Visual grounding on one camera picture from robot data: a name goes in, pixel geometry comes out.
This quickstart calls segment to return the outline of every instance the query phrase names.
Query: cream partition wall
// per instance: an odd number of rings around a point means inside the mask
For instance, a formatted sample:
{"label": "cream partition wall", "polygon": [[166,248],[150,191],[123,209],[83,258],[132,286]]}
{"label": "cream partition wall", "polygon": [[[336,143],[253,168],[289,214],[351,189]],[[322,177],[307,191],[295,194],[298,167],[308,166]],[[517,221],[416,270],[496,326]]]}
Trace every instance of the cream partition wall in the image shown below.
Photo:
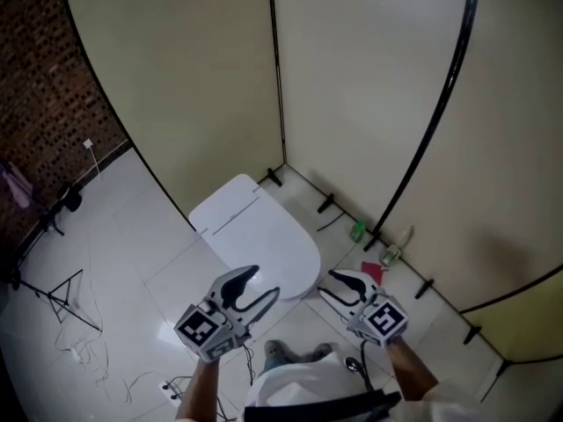
{"label": "cream partition wall", "polygon": [[288,162],[368,222],[435,109],[465,0],[275,0]]}
{"label": "cream partition wall", "polygon": [[416,227],[408,260],[458,309],[563,262],[561,52],[563,0],[479,0],[456,89],[385,224]]}
{"label": "cream partition wall", "polygon": [[185,215],[282,163],[269,0],[69,0],[85,51]]}

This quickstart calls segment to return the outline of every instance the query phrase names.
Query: pink cloth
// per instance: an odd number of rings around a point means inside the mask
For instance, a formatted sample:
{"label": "pink cloth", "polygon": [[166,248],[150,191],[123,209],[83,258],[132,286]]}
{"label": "pink cloth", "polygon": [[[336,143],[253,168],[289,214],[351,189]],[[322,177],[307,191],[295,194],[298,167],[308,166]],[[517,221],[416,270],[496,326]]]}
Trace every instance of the pink cloth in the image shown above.
{"label": "pink cloth", "polygon": [[33,186],[26,177],[18,170],[18,168],[10,163],[10,171],[4,169],[2,171],[2,176],[8,183],[8,187],[11,190],[11,195],[18,205],[22,208],[27,208],[32,203],[31,194],[33,191]]}

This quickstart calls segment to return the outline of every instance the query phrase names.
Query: power outlet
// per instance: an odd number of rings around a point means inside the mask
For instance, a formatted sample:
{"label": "power outlet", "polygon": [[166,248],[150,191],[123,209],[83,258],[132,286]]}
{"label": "power outlet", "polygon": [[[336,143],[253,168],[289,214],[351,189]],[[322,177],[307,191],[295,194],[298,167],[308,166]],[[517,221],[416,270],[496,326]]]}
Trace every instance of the power outlet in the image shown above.
{"label": "power outlet", "polygon": [[168,402],[173,404],[176,408],[179,407],[179,403],[182,401],[182,397],[172,398],[178,392],[178,390],[176,389],[176,387],[174,385],[170,385],[170,384],[168,384],[168,382],[161,382],[158,385],[158,388],[166,396],[166,400],[168,400]]}

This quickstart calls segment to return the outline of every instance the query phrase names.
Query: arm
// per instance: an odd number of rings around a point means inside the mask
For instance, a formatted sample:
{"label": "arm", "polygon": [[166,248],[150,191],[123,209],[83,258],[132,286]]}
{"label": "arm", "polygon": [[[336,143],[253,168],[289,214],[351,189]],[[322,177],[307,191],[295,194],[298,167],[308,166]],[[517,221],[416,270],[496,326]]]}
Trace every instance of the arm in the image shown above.
{"label": "arm", "polygon": [[387,353],[405,400],[421,400],[438,384],[436,377],[402,338],[389,345]]}
{"label": "arm", "polygon": [[197,422],[215,422],[218,382],[219,361],[208,364],[199,360],[176,413],[176,419],[190,418]]}

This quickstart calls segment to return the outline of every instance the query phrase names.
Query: toilet lid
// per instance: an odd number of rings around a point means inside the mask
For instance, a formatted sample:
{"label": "toilet lid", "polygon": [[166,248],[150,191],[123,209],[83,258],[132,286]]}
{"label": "toilet lid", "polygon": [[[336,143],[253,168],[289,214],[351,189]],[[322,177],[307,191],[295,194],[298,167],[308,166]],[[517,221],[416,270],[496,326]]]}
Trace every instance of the toilet lid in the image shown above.
{"label": "toilet lid", "polygon": [[213,251],[232,269],[258,265],[248,282],[280,298],[307,292],[317,280],[320,255],[304,228],[247,175],[238,175],[189,215]]}

